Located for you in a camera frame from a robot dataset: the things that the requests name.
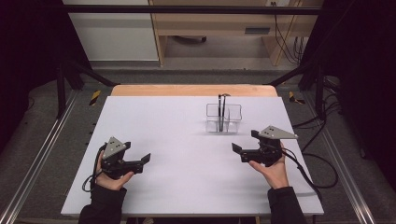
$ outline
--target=gray carpet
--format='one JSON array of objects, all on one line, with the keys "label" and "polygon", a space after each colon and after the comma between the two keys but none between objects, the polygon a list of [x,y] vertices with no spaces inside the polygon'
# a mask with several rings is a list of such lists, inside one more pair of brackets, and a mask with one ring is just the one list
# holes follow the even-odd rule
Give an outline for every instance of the gray carpet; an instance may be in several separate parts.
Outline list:
[{"label": "gray carpet", "polygon": [[[102,75],[121,83],[262,84],[282,73],[273,71],[273,74],[263,74],[259,71],[248,70],[191,71],[178,74],[174,71],[106,71]],[[73,220],[71,217],[60,215],[65,200],[64,192],[73,182],[86,144],[90,141],[90,133],[94,130],[94,123],[99,118],[106,96],[111,92],[111,88],[87,77],[84,79],[87,84],[84,90],[79,92],[70,118],[64,125],[61,135],[19,213],[18,222],[20,223],[26,221],[26,218],[37,218],[33,219],[37,223],[44,223],[44,219],[47,221]],[[311,119],[312,113],[308,105],[289,101],[288,89],[295,89],[292,84],[291,81],[289,85],[279,87],[278,94],[284,99],[291,123],[295,124]],[[89,105],[92,94],[96,90],[101,90],[102,93],[95,105]],[[304,97],[297,91],[295,95],[298,99]],[[26,112],[20,127],[0,157],[0,168],[3,171],[0,173],[2,186],[0,208],[7,205],[13,192],[21,183],[56,116],[57,101],[54,82],[32,91],[31,96],[35,104]],[[334,112],[328,117],[326,127],[332,134],[343,159],[347,162],[347,167],[353,174],[376,223],[396,223],[396,194],[379,172],[375,162],[363,160],[360,157],[359,147],[345,118]],[[298,140],[300,147],[305,146],[317,130],[318,127],[295,130],[300,136]],[[330,159],[321,137],[318,137],[306,152]],[[315,183],[326,185],[332,182],[333,175],[326,164],[308,157],[305,161]],[[325,214],[318,217],[317,223],[360,223],[341,183],[332,189],[322,189],[321,193]]]}]

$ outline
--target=yellow and black tape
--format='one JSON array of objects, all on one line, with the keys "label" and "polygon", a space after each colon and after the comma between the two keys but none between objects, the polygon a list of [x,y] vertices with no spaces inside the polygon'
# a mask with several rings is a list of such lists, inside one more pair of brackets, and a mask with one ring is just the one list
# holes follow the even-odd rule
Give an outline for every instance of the yellow and black tape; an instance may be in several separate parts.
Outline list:
[{"label": "yellow and black tape", "polygon": [[297,100],[294,97],[294,93],[292,91],[289,91],[289,101],[300,104],[300,105],[305,105],[305,100]]},{"label": "yellow and black tape", "polygon": [[90,105],[95,105],[96,101],[98,100],[100,95],[100,91],[95,91],[92,95],[91,101],[90,101]]}]

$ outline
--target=transparent plastic box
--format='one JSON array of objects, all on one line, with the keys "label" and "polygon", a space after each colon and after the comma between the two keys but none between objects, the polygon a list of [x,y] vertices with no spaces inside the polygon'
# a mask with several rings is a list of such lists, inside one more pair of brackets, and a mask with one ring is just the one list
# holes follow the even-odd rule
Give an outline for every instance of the transparent plastic box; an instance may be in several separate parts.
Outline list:
[{"label": "transparent plastic box", "polygon": [[206,105],[206,131],[208,133],[238,133],[242,120],[241,105]]}]

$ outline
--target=black sleeve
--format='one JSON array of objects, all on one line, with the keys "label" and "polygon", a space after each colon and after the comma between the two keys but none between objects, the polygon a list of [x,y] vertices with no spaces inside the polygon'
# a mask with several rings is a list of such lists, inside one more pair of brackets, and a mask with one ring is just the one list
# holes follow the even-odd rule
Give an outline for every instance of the black sleeve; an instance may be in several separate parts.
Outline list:
[{"label": "black sleeve", "polygon": [[303,211],[292,187],[268,190],[272,224],[306,224]]},{"label": "black sleeve", "polygon": [[120,224],[125,194],[126,189],[111,190],[96,185],[91,204],[81,210],[78,224]]}]

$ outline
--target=gray floor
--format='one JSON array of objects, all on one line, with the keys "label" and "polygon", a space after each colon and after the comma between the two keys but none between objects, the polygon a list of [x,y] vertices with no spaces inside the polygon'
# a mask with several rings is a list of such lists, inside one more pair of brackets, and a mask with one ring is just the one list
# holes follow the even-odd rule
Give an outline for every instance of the gray floor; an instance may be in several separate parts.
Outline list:
[{"label": "gray floor", "polygon": [[[209,37],[204,44],[171,39],[169,45],[171,47],[168,47],[163,67],[145,64],[126,68],[102,67],[102,70],[97,71],[104,77],[121,83],[262,84],[282,76],[295,66],[288,62],[283,62],[277,68],[269,66],[268,56],[257,50],[263,48],[257,38]],[[82,91],[77,92],[76,103],[18,213],[17,223],[66,223],[67,220],[75,223],[73,218],[60,214],[65,200],[64,193],[73,182],[94,124],[99,118],[106,96],[111,92],[111,88],[88,77],[83,78],[86,85]],[[297,81],[298,78],[295,78],[277,88],[279,96],[284,99],[292,124],[313,117],[309,104],[300,105],[289,100],[290,91],[294,92],[297,99],[305,99],[307,102],[313,97],[312,91],[299,92],[295,86]],[[96,90],[101,90],[102,93],[95,105],[89,105]],[[55,122],[55,83],[50,82],[33,90],[30,96],[32,107],[25,113],[20,127],[0,156],[1,211],[6,209],[17,191]],[[300,136],[300,147],[305,146],[317,130],[318,127],[296,129],[295,132]],[[396,194],[375,162],[361,158],[359,146],[346,119],[337,111],[331,113],[326,130],[331,135],[336,150],[342,155],[375,222],[359,220],[346,185],[340,181],[332,189],[321,190],[325,214],[318,217],[317,223],[396,223]],[[324,139],[320,135],[306,151],[331,161],[331,148]],[[333,175],[327,165],[308,157],[305,161],[315,183],[326,185],[332,182]]]}]

